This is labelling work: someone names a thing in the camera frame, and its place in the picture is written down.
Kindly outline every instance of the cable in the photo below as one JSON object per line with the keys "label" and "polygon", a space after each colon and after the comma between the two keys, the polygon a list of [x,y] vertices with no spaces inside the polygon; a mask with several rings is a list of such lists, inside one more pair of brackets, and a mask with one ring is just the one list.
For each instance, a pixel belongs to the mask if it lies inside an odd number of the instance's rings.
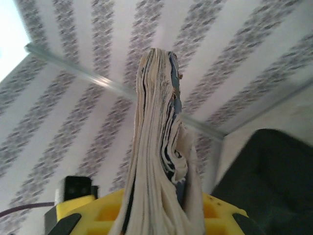
{"label": "cable", "polygon": [[54,202],[42,202],[42,203],[34,203],[34,204],[17,206],[17,207],[13,207],[13,208],[10,208],[10,209],[7,209],[5,211],[0,212],[0,218],[6,216],[8,214],[21,211],[21,210],[39,208],[39,207],[53,207],[53,206],[54,206]]}

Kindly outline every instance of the dark green fabric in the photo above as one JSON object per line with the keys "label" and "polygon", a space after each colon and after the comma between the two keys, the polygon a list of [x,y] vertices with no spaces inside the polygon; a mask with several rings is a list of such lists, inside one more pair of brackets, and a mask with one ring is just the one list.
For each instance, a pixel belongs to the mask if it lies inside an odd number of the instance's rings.
{"label": "dark green fabric", "polygon": [[312,210],[312,169],[312,147],[280,131],[258,130],[212,195],[244,209],[268,235],[278,234]]}

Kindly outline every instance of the yellow holder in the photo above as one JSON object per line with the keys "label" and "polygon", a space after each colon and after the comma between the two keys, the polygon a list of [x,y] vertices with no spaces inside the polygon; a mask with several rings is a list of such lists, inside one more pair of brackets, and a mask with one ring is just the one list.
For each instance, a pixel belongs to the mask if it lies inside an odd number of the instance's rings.
{"label": "yellow holder", "polygon": [[[56,207],[57,220],[79,213],[82,217],[70,235],[107,235],[119,213],[123,193],[121,189],[97,200],[90,195],[60,203]],[[247,217],[244,210],[206,193],[203,210],[206,234],[244,235],[232,216],[239,213]]]}

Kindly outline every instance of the metal ceiling rail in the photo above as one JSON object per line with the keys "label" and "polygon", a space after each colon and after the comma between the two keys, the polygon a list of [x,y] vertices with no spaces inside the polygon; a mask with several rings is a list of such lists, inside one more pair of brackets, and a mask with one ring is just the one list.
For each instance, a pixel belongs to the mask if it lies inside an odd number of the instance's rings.
{"label": "metal ceiling rail", "polygon": [[[25,46],[25,49],[29,51],[30,53],[36,55],[37,57],[51,62],[54,65],[58,66],[62,70],[66,70],[70,73],[73,73],[77,75],[78,77],[87,80],[89,82],[93,82],[99,86],[102,86],[104,88],[107,88],[115,93],[118,93],[120,95],[125,96],[126,98],[129,98],[131,100],[136,100],[136,92],[125,85],[119,84],[117,82],[111,81],[103,76],[100,76],[96,74],[95,72],[92,72],[80,65],[77,65],[75,63],[72,63],[68,60],[63,59],[61,56],[58,56],[48,50],[45,50],[39,46],[36,46],[32,43],[29,43]],[[206,136],[209,136],[210,138],[215,139],[216,141],[222,141],[225,134],[219,130],[216,130],[215,128],[205,124],[198,122],[191,118],[190,116],[187,116],[185,114],[182,114],[182,120],[183,122],[188,125],[191,129],[201,132]]]}

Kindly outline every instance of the patterned wallpaper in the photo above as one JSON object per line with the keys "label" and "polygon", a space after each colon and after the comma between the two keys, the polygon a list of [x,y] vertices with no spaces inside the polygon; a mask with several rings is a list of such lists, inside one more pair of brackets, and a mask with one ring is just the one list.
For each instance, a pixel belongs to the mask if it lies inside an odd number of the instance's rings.
{"label": "patterned wallpaper", "polygon": [[[183,111],[224,132],[312,81],[311,0],[16,0],[32,41],[134,88],[150,47],[173,50]],[[0,84],[0,210],[53,201],[59,180],[124,186],[134,104],[28,56]],[[203,188],[220,143],[195,140]],[[0,219],[0,234],[42,234],[47,209]]]}

